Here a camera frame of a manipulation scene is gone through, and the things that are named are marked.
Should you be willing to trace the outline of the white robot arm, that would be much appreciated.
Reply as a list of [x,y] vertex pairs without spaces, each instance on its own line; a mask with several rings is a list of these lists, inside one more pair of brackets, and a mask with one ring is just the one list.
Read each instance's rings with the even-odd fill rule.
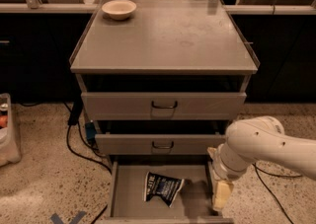
[[268,161],[312,180],[316,179],[316,141],[287,136],[274,117],[236,120],[225,131],[225,142],[208,147],[212,160],[212,207],[221,211],[232,190],[251,164]]

